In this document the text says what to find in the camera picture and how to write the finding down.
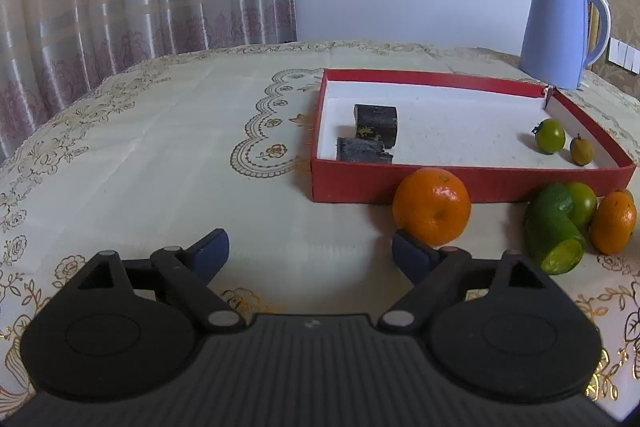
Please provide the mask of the large orange tangerine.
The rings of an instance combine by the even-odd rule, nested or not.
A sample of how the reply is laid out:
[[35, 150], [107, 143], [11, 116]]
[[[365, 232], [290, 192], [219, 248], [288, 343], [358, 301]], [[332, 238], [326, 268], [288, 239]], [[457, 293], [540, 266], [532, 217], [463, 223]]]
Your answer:
[[439, 168], [421, 168], [403, 179], [392, 204], [396, 228], [432, 247], [457, 239], [468, 225], [471, 210], [464, 183]]

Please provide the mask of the green cucumber piece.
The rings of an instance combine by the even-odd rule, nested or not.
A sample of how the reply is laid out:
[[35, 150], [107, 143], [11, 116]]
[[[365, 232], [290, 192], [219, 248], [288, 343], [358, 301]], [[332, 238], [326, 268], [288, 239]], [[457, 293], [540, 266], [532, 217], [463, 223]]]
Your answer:
[[570, 272], [584, 257], [586, 241], [570, 220], [573, 210], [572, 195], [562, 183], [546, 185], [527, 205], [525, 250], [544, 273]]

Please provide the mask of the small orange tangerine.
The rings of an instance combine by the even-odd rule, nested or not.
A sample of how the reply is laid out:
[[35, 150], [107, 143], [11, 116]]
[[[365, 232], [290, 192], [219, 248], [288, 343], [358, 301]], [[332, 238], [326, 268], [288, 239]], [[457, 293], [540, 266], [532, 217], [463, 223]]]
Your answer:
[[629, 191], [615, 191], [604, 196], [591, 221], [591, 244], [601, 254], [619, 254], [634, 233], [637, 217], [634, 196]]

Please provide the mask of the brown longan fruit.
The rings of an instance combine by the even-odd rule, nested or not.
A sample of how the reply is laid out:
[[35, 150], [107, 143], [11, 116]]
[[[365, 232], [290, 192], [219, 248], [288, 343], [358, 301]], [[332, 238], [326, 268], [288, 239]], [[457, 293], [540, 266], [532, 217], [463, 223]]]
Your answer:
[[594, 157], [592, 143], [580, 135], [575, 136], [572, 142], [570, 142], [570, 157], [577, 166], [585, 167], [589, 165]]

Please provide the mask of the cream floral tablecloth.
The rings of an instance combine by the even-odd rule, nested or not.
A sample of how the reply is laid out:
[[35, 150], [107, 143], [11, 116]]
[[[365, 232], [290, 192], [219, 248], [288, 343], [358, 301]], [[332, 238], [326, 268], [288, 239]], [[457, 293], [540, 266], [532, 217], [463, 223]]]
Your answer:
[[[608, 256], [581, 231], [584, 257], [560, 275], [525, 250], [528, 203], [568, 182], [471, 200], [464, 232], [433, 247], [472, 256], [457, 300], [419, 332], [376, 327], [412, 284], [392, 259], [394, 198], [311, 197], [328, 69], [554, 88], [510, 55], [368, 42], [167, 55], [108, 78], [1, 169], [3, 425], [638, 424], [638, 232]], [[612, 191], [638, 208], [639, 104], [586, 80], [554, 89], [638, 162]], [[215, 229], [230, 253], [208, 287], [237, 332], [196, 329], [151, 267]]]

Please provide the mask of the green lime fruit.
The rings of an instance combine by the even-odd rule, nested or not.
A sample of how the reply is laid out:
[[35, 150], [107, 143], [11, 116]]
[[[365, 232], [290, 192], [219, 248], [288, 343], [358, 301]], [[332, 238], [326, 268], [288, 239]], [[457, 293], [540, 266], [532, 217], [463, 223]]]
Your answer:
[[566, 188], [573, 202], [570, 220], [578, 230], [586, 231], [598, 208], [597, 196], [589, 185], [582, 182], [568, 182]]

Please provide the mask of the green tomato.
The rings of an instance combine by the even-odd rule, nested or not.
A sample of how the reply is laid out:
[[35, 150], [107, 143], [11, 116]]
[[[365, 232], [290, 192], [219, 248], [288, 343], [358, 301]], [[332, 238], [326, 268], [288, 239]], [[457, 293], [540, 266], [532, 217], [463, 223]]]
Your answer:
[[541, 153], [552, 155], [564, 147], [565, 130], [562, 124], [554, 118], [547, 118], [537, 124], [533, 129], [533, 134]]

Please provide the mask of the blue electric kettle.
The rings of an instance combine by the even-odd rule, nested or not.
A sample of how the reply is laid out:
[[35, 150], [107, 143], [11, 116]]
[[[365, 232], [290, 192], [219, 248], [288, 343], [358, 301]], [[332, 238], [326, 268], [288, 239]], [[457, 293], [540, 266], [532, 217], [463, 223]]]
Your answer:
[[[588, 46], [590, 6], [601, 21], [592, 49]], [[576, 90], [585, 70], [605, 51], [611, 29], [608, 0], [530, 0], [518, 67], [553, 87]]]

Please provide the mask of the white wall switch panel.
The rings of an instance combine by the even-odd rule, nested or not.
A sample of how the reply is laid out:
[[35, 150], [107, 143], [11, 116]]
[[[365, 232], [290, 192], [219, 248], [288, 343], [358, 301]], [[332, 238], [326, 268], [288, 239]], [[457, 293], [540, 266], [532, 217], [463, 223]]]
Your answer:
[[640, 72], [640, 51], [616, 38], [608, 44], [608, 61], [634, 75]]

